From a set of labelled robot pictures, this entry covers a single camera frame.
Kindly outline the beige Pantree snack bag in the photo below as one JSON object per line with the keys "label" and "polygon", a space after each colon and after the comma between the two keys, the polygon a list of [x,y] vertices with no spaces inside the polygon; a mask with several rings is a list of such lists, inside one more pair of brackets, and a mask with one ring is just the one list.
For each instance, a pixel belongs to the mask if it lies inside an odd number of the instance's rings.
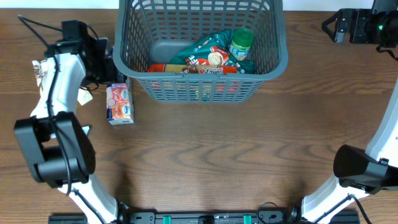
{"label": "beige Pantree snack bag", "polygon": [[[48,63],[46,60],[33,60],[32,65],[34,68],[35,79],[37,82],[37,86],[39,88],[40,95],[44,90],[45,79],[48,74]],[[88,91],[87,88],[80,88],[78,90],[78,103],[83,106],[87,104],[89,101],[93,99],[92,94]]]}

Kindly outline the Kleenex tissue multipack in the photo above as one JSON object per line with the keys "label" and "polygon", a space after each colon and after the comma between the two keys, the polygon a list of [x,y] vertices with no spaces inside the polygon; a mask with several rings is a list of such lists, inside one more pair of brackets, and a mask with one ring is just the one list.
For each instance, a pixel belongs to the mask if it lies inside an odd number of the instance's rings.
{"label": "Kleenex tissue multipack", "polygon": [[134,103],[131,81],[118,70],[116,82],[106,87],[106,117],[109,124],[134,124]]}

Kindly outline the San Remo spaghetti packet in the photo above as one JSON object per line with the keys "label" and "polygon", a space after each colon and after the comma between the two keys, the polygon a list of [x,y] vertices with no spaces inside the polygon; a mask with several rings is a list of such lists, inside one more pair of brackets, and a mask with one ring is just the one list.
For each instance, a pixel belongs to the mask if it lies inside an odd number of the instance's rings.
{"label": "San Remo spaghetti packet", "polygon": [[172,73],[199,73],[199,74],[228,74],[237,73],[234,66],[225,65],[176,65],[176,64],[153,64],[147,72],[172,72]]}

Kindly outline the green lid jar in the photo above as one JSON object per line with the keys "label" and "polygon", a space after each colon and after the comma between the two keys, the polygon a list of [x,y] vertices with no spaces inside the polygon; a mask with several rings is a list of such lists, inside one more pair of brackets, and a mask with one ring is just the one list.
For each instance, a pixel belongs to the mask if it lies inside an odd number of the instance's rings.
{"label": "green lid jar", "polygon": [[229,52],[238,61],[246,60],[254,42],[254,34],[247,29],[236,29],[229,43]]}

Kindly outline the green Nescafe coffee bag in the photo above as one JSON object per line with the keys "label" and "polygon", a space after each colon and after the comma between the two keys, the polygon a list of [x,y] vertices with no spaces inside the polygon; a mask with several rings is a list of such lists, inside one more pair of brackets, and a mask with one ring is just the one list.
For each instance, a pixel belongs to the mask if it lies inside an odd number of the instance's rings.
{"label": "green Nescafe coffee bag", "polygon": [[255,66],[249,60],[239,61],[229,51],[233,31],[222,30],[206,36],[176,53],[169,64],[176,65],[222,65],[234,67],[236,73],[254,74]]}

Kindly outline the small teal white packet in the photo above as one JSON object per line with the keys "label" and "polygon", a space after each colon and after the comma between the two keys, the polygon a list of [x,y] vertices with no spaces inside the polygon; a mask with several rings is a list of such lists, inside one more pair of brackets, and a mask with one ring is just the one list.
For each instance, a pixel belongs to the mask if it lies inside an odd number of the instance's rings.
{"label": "small teal white packet", "polygon": [[89,132],[90,132],[90,130],[91,130],[91,127],[90,127],[90,126],[83,126],[83,127],[82,127],[82,130],[83,130],[83,132],[84,132],[86,135],[89,135]]}

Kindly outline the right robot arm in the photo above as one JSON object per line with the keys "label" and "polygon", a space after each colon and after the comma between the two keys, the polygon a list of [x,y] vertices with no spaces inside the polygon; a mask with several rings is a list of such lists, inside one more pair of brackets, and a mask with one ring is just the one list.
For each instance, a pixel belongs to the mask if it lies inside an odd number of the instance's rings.
{"label": "right robot arm", "polygon": [[[394,60],[397,47],[397,1],[374,0],[370,9],[340,9],[322,22],[335,43],[350,34],[352,44],[375,44]],[[343,145],[335,155],[333,175],[292,207],[284,223],[330,223],[350,203],[380,191],[397,190],[397,90],[366,149]]]}

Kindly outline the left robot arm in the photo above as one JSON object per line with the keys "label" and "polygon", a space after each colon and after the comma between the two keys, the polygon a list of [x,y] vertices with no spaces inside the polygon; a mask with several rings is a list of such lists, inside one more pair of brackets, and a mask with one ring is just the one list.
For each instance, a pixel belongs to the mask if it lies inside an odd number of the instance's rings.
{"label": "left robot arm", "polygon": [[87,223],[129,223],[125,206],[95,175],[95,151],[78,122],[78,92],[122,80],[108,57],[107,38],[90,36],[84,22],[63,21],[62,38],[45,44],[48,72],[40,100],[14,132],[30,173],[70,197]]}

